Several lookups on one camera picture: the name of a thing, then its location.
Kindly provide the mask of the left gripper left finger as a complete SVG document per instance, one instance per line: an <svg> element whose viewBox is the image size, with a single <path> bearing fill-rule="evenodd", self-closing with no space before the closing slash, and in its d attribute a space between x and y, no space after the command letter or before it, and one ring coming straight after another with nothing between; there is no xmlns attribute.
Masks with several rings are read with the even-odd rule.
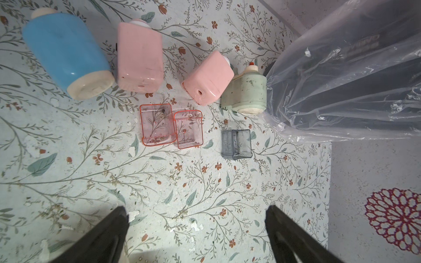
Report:
<svg viewBox="0 0 421 263"><path fill-rule="evenodd" d="M117 263L129 229L125 207L115 208L53 263Z"/></svg>

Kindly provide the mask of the blue pencil sharpener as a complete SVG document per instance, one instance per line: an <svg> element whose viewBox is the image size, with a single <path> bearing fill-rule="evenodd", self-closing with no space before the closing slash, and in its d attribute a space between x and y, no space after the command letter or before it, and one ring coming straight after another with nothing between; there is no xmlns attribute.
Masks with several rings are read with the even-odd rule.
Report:
<svg viewBox="0 0 421 263"><path fill-rule="evenodd" d="M51 79L75 100L98 96L115 83L106 56L77 16L38 8L23 39Z"/></svg>

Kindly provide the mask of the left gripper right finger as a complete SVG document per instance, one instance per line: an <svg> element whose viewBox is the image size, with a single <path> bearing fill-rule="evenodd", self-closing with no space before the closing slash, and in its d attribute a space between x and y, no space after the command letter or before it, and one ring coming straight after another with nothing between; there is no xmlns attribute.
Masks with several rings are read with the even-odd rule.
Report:
<svg viewBox="0 0 421 263"><path fill-rule="evenodd" d="M276 206L266 210L265 227L277 263L341 263Z"/></svg>

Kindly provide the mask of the pink clear shavings tray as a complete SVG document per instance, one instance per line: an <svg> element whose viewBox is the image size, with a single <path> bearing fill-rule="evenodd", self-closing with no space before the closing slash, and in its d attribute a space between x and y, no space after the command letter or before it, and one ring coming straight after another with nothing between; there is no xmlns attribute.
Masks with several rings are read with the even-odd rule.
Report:
<svg viewBox="0 0 421 263"><path fill-rule="evenodd" d="M142 144L147 147L172 144L177 135L171 104L144 104L139 107Z"/></svg>
<svg viewBox="0 0 421 263"><path fill-rule="evenodd" d="M184 110L174 114L178 149L203 144L203 114L200 110Z"/></svg>

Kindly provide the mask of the green pencil sharpener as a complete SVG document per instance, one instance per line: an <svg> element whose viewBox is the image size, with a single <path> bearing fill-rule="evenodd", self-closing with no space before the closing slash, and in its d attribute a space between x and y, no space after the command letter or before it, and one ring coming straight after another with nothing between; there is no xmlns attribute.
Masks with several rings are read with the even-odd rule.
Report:
<svg viewBox="0 0 421 263"><path fill-rule="evenodd" d="M266 110L266 106L267 79L251 62L227 86L221 96L221 109L242 115L258 115Z"/></svg>

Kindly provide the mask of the pink pencil sharpener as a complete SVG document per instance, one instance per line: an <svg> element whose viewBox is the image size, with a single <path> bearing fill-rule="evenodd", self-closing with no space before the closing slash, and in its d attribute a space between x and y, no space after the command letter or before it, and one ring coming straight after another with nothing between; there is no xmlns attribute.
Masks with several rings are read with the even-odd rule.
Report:
<svg viewBox="0 0 421 263"><path fill-rule="evenodd" d="M216 50L187 76L181 87L198 105L206 106L221 97L233 77L229 59Z"/></svg>
<svg viewBox="0 0 421 263"><path fill-rule="evenodd" d="M163 42L146 21L121 22L117 29L117 84L125 91L154 93L164 80Z"/></svg>

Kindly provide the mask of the grey sharpener shavings tray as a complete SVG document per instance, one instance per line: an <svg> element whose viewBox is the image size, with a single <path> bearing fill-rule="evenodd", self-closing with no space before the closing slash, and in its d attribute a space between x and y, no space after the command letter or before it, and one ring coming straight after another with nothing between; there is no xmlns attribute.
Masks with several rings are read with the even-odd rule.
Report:
<svg viewBox="0 0 421 263"><path fill-rule="evenodd" d="M221 133L221 156L226 160L239 160L252 157L251 131L224 130Z"/></svg>

